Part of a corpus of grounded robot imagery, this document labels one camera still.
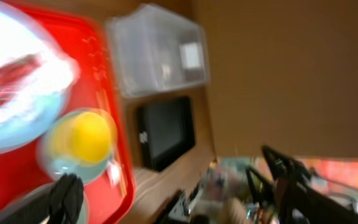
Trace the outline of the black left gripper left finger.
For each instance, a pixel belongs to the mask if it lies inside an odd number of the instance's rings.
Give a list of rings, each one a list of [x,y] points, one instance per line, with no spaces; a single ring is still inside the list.
[[[83,203],[83,181],[75,174],[60,177],[49,193],[12,214],[0,213],[0,224],[75,224]]]

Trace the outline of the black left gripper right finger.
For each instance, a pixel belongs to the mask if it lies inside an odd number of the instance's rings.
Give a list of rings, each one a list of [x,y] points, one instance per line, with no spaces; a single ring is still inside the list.
[[[280,223],[358,224],[358,162],[299,161],[261,147]]]

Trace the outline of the green bowl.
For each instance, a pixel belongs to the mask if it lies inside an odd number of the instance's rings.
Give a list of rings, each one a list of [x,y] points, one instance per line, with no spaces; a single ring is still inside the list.
[[[80,110],[100,109],[82,108]],[[53,180],[59,179],[64,174],[75,174],[82,179],[84,184],[88,184],[96,180],[107,169],[109,161],[114,157],[117,143],[108,158],[93,166],[82,166],[65,158],[54,159],[47,151],[46,140],[48,138],[48,132],[56,122],[54,122],[52,126],[47,129],[45,134],[40,139],[39,146],[36,150],[36,158],[40,168]]]

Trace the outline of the yellow cup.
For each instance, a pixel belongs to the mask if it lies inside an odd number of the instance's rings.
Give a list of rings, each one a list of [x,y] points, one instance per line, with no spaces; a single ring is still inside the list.
[[[48,132],[47,151],[54,159],[96,165],[112,153],[117,126],[104,110],[76,110],[62,116]]]

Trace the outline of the red snack wrapper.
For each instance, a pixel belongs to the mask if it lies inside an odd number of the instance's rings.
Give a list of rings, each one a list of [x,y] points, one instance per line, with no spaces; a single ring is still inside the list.
[[[0,107],[12,100],[19,83],[41,64],[37,55],[26,55],[0,67]]]

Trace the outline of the light blue bowl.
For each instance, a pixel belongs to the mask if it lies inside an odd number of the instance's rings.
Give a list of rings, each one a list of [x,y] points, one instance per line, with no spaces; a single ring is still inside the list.
[[[9,203],[0,211],[0,213],[7,215],[16,212],[18,209],[24,207],[25,205],[30,204],[31,201],[35,200],[36,197],[49,193],[54,185],[55,183],[52,182],[37,187],[36,189],[25,194],[24,196],[21,196],[18,199],[15,199],[13,202]],[[77,224],[88,224],[89,216],[90,216],[90,211],[89,211],[88,199],[86,197],[86,194],[83,194],[83,203],[81,206],[80,215]]]

